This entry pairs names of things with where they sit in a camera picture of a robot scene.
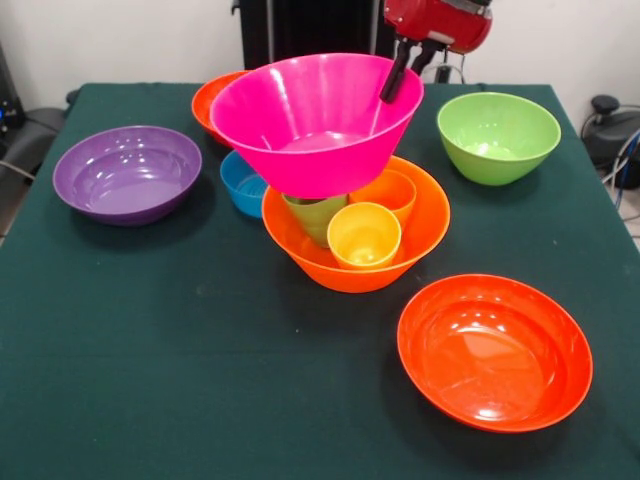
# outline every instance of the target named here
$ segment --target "lime green bowl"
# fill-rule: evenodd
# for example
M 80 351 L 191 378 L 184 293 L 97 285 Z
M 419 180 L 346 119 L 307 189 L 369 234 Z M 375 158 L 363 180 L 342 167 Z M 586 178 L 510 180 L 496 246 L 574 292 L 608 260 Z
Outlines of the lime green bowl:
M 462 95 L 438 113 L 444 148 L 466 178 L 506 185 L 540 165 L 560 142 L 560 124 L 525 98 L 504 93 Z

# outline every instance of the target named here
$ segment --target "bowl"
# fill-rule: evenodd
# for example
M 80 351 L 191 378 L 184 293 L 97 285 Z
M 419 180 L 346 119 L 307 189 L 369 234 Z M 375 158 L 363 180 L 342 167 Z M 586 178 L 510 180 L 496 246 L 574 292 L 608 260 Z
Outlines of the bowl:
M 387 168 L 408 176 L 418 191 L 411 222 L 390 266 L 365 271 L 341 269 L 331 251 L 317 246 L 302 230 L 280 193 L 271 187 L 262 203 L 269 235 L 311 279 L 326 288 L 364 293 L 390 285 L 440 243 L 449 228 L 451 211 L 444 190 L 420 167 L 391 157 Z
M 540 165 L 558 146 L 560 124 L 540 105 L 505 93 L 462 95 L 438 114 L 451 161 L 482 185 L 514 182 Z
M 191 101 L 191 113 L 193 113 L 193 116 L 198 123 L 209 135 L 215 138 L 216 141 L 226 146 L 230 146 L 229 143 L 222 138 L 217 130 L 211 125 L 211 103 L 223 88 L 245 73 L 247 72 L 243 70 L 240 72 L 227 73 L 226 75 L 214 78 L 200 87 Z
M 71 147 L 55 167 L 53 186 L 67 205 L 97 221 L 144 225 L 175 210 L 201 168 L 202 155 L 189 137 L 131 126 Z
M 398 325 L 413 383 L 436 407 L 482 430 L 539 430 L 568 417 L 593 378 L 587 339 L 551 298 L 492 275 L 426 286 Z
M 282 198 L 302 229 L 313 241 L 323 248 L 329 248 L 327 240 L 329 222 L 340 209 L 347 206 L 348 196 L 338 195 L 321 200 L 305 200 L 283 194 Z
M 222 161 L 220 178 L 238 210 L 262 218 L 262 197 L 267 183 L 235 150 Z
M 349 195 L 349 199 L 352 203 L 373 202 L 388 208 L 404 228 L 413 211 L 416 196 L 416 186 L 409 177 L 386 168 L 369 185 Z
M 354 203 L 333 216 L 327 238 L 342 268 L 376 270 L 391 265 L 400 248 L 402 227 L 388 208 Z
M 424 86 L 410 70 L 393 103 L 379 99 L 392 65 L 352 53 L 272 63 L 225 88 L 211 123 L 279 192 L 348 194 L 382 172 L 422 101 Z

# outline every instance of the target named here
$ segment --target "green tablecloth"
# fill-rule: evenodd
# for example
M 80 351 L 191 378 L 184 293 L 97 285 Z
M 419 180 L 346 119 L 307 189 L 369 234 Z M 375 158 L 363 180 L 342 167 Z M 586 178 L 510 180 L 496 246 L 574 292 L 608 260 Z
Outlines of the green tablecloth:
M 640 256 L 552 90 L 488 87 L 549 108 L 563 140 L 504 188 L 458 175 L 437 109 L 480 86 L 428 86 L 397 153 L 447 191 L 444 242 L 364 295 L 313 283 L 234 210 L 223 151 L 190 112 L 196 85 L 88 85 L 0 249 L 0 478 L 640 478 Z M 54 165 L 103 129 L 190 135 L 205 167 L 184 206 L 139 229 L 55 196 Z M 424 400 L 395 327 L 422 286 L 506 275 L 563 304 L 595 379 L 556 427 L 495 435 Z

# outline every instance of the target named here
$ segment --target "red robot arm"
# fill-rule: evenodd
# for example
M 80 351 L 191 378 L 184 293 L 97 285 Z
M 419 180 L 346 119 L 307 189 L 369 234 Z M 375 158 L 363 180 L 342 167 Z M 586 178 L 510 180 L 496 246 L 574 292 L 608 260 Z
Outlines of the red robot arm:
M 412 46 L 421 44 L 422 53 L 412 70 L 422 70 L 437 51 L 467 54 L 478 48 L 489 34 L 493 17 L 492 0 L 386 0 L 384 17 L 393 25 L 399 40 L 393 69 L 380 98 L 392 102 L 409 63 Z

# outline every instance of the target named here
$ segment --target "purple bowl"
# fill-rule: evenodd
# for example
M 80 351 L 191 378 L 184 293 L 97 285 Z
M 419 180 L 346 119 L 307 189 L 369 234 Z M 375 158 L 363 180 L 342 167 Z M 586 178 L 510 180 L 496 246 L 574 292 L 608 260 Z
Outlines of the purple bowl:
M 172 212 L 202 168 L 187 136 L 161 127 L 106 130 L 71 147 L 53 172 L 69 206 L 102 223 L 145 225 Z

